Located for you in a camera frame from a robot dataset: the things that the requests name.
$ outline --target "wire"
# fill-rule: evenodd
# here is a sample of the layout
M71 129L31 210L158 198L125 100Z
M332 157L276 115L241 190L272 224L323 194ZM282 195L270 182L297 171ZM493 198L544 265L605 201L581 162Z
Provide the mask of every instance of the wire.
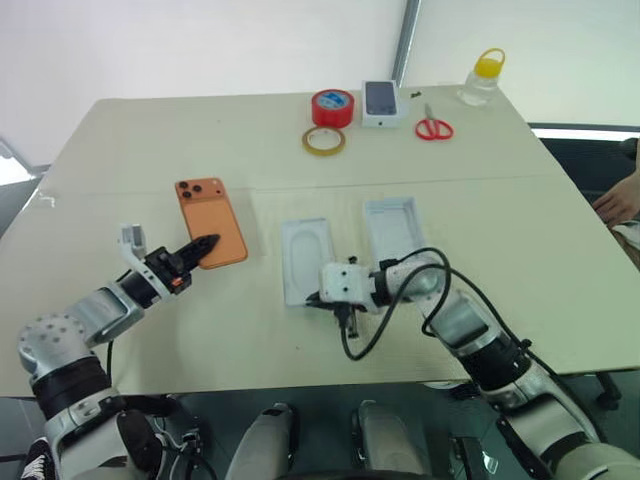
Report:
M129 275L131 273L131 269L127 270L126 272L124 272L122 275L120 275L118 278L116 278L116 283L121 282L122 280L124 280L124 278Z
M430 334L428 332L427 328L429 327L429 324L431 323L431 321L439 313L439 311L441 310L442 306L444 305L444 302L447 299L447 296L449 295L449 291L450 291L450 287L451 287L451 276L453 275L453 276L459 278L469 288L471 288L471 290L473 290L473 292L480 298L480 300L482 300L482 303L484 303L484 305L487 307L487 309L491 312L491 315L493 315L493 317L496 319L496 321L498 322L500 327L504 330L504 332L511 339L511 341L513 341L518 346L518 348L520 350L522 350L524 353L526 353L531 359L533 359L535 362L537 362L549 374L549 377L551 377L551 379L553 379L556 382L556 384L560 387L560 389L578 406L578 408L580 408L584 412L584 414L587 417L587 419L593 425L594 430L596 431L596 434L598 435L598 437L600 437L600 440L602 442L606 442L607 441L607 437L606 437L604 431L602 430L602 428L600 427L598 422L595 420L595 418L593 417L591 412L587 409L587 407L584 404L584 402L582 402L582 400L580 400L575 395L575 393L566 384L566 382L560 377L560 375L558 375L555 372L555 370L553 370L547 363L545 363L540 357L538 357L535 353L533 353L530 350L530 348L532 346L531 340L529 340L527 338L525 338L523 340L520 340L518 338L518 336L513 332L513 330L511 330L509 328L509 326L503 320L502 316L500 315L498 310L495 308L495 306L493 305L491 300L489 300L489 298L484 294L484 292L480 289L480 287L478 287L475 283L473 283L473 281L471 281L468 277L466 277L464 274L462 274L458 270L456 270L454 268L451 268L451 264L449 263L449 260L447 259L446 255L444 253L442 253L440 250L438 250L436 248L432 248L432 247L420 248L420 249L415 250L414 252L411 252L408 255L405 255L404 257L402 257L398 261L398 263L402 263L403 261L407 260L408 258L410 258L410 257L412 257L414 255L418 255L419 253L423 253L423 252L434 252L434 253L436 253L441 258L442 265L439 265L439 264L422 265L420 267L417 267L416 269L411 271L409 273L409 275L407 275L407 278L405 278L405 280L400 285L400 288L398 288L398 292L397 292L396 296L394 297L393 301L391 302L391 305L389 305L389 308L385 312L385 315L384 315L384 317L382 319L382 322L380 322L380 326L378 327L378 330L376 330L376 333L374 334L374 336L371 339L371 341L369 342L369 344L367 344L367 346L359 354L354 355L354 354L351 353L351 351L349 349L348 342L347 342L346 332L345 332L345 326L346 325L341 325L340 338L341 338L341 341L342 341L342 347L343 347L347 357L349 357L351 360L354 360L354 361L361 360L362 358L364 358L373 349L373 347L378 342L378 340L380 340L380 337L382 336L382 333L384 332L384 329L386 328L387 324L391 320L391 316L393 315L395 307L398 304L399 300L402 298L402 295L403 295L405 289L407 288L409 282L418 273L420 273L422 271L425 271L425 270L428 270L428 269L444 270L444 272L445 272L445 286L443 288L442 295L440 296L440 300L438 301L438 303L436 304L434 309L425 318L425 320L424 320L424 322L422 324L422 327L421 327L422 333L425 334L425 335L428 335L428 336L434 336L433 334Z
M433 247L425 247L425 248L416 250L415 252L412 252L409 255L403 257L402 261L411 257L412 255L417 255L418 253L423 253L423 252L433 252L436 255L438 255L442 260L444 267L443 265L439 265L439 264L420 265L415 269L413 269L409 273L409 275L407 275L404 281L400 284L400 287L398 288L398 292L396 293L393 300L391 301L389 308L387 308L387 311L385 312L384 317L382 318L382 321L380 322L380 325L378 326L377 330L373 334L373 337L371 337L371 340L369 340L369 343L359 353L354 354L353 352L351 352L351 349L349 348L349 342L347 340L346 321L341 322L340 339L342 341L342 348L344 350L344 353L349 359L353 360L354 362L357 362L358 360L362 360L364 357L366 357L369 354L369 352L373 349L373 347L375 347L376 344L378 343L378 340L380 340L380 337L384 333L385 328L387 328L387 325L391 320L391 316L393 315L393 312L395 311L398 303L400 303L400 301L403 299L404 291L407 289L407 286L409 285L411 280L413 280L413 278L416 275L418 275L418 273L420 272L423 272L429 269L435 269L436 267L438 267L440 269L445 270L445 284L442 290L442 295L438 300L438 303L436 304L433 311L429 314L429 316L425 319L424 323L422 324L422 332L423 333L426 332L426 329L429 326L429 323L431 323L431 320L433 320L435 315L440 311L440 309L442 308L442 305L444 305L444 302L447 300L447 296L449 295L449 290L451 288L451 265L449 263L449 259L447 258L447 256L442 251Z
M0 457L0 463L21 462L23 460L26 460L26 458L26 453L18 453L16 455L3 455Z
M111 362L113 361L113 340L107 345L107 378L109 383L113 383L111 379Z
M171 442L171 445L173 446L173 448L175 448L176 450L180 449L182 444L178 444L175 438L173 438L173 436L165 428L162 428L160 425L158 425L158 417L153 417L153 424L156 426L156 428L160 433L162 433L165 437L167 437L167 439L169 439L169 442Z
M162 447L162 449L166 452L170 452L173 453L174 455L178 455L181 457L186 458L187 460L191 460L194 463L197 463L198 465L200 465L204 470L207 471L207 473L209 474L209 476L213 479L213 480L218 480L218 476L216 475L216 471L213 469L213 467L209 464L209 462L207 462L202 456L200 455L194 455L191 453L186 453L186 452L181 452L178 449L175 448L170 448L170 447Z
M176 455L176 459L173 461L173 465L171 465L171 470L169 470L169 480L174 480L178 462L180 462L181 455L184 453L185 448L187 448L187 442L183 442L182 445L180 445L180 452Z
M187 469L184 472L184 480L191 480L191 476L193 475L193 469L195 467L195 463L191 460L187 463Z

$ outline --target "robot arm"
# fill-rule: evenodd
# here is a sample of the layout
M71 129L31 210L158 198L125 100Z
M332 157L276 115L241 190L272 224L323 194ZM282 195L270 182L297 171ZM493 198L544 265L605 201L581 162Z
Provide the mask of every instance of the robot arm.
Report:
M488 305L479 304L462 290L448 291L447 270L449 275L455 272L472 288L475 286L445 263L422 254L401 263L383 262L383 268L376 272L359 265L329 264L322 270L320 291L310 297L309 304L333 306L337 315L344 311L340 309L344 305L375 313L400 295L400 300L413 302L425 318L430 318L434 299L448 293L428 328L500 413L498 428L530 476L562 480L637 478L640 461L600 443L597 428L585 411L557 376L515 338L482 292L476 290Z
M60 478L149 478L160 470L162 445L142 414L127 411L91 349L191 285L191 270L218 239L204 236L175 253L161 247L147 255L141 227L125 226L119 244L130 270L20 332L18 352L47 420Z

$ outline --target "black band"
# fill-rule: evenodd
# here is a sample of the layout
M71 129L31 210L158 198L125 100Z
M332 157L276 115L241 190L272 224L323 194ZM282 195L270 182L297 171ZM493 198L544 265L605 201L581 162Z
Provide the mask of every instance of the black band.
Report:
M496 338L481 350L459 360L473 381L485 391L508 385L531 366L531 360L506 336Z
M118 432L135 466L156 478L162 463L162 444L145 416L136 411L122 412L116 419Z
M584 432L576 432L558 440L556 443L547 448L540 458L555 472L558 463L567 453L587 443L587 436Z
M505 442L507 442L511 453L513 453L513 456L516 457L530 477L536 480L549 480L551 478L551 472L549 472L547 466L527 447L504 416L498 419L496 426L504 437Z
M389 287L387 286L387 273L385 270L379 272L373 272L369 275L369 278L373 277L373 283L375 286L375 292L371 294L373 303L378 307L383 305L389 305L391 303L391 294L389 293Z
M138 272L129 273L119 282L119 285L142 308L149 308L153 304L153 299L158 296L158 292Z
M40 410L49 420L83 398L111 387L97 357L86 357L65 365L33 384Z

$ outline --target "metal pole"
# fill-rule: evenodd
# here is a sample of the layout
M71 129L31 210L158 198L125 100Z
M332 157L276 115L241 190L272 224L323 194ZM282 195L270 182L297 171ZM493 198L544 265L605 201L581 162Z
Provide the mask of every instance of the metal pole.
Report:
M413 34L416 30L416 23L418 23L420 2L421 0L407 0L407 5L404 9L402 29L400 30L398 48L396 49L396 58L393 62L393 71L391 72L391 80L395 80L398 87L402 85L402 81L404 80L404 73L407 69L409 50L411 50Z

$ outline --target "yellow tape roll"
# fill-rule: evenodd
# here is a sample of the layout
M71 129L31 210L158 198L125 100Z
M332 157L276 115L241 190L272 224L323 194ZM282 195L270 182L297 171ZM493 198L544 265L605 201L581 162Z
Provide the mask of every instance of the yellow tape roll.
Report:
M338 134L338 137L339 137L338 145L331 148L317 148L311 145L309 138L319 130L329 130L331 132ZM344 137L344 133L342 133L337 128L313 127L307 130L306 132L304 132L304 135L302 135L302 145L304 145L305 150L309 153L313 153L314 155L319 155L321 157L327 157L329 155L335 155L336 153L341 152L345 144L346 144L346 139Z

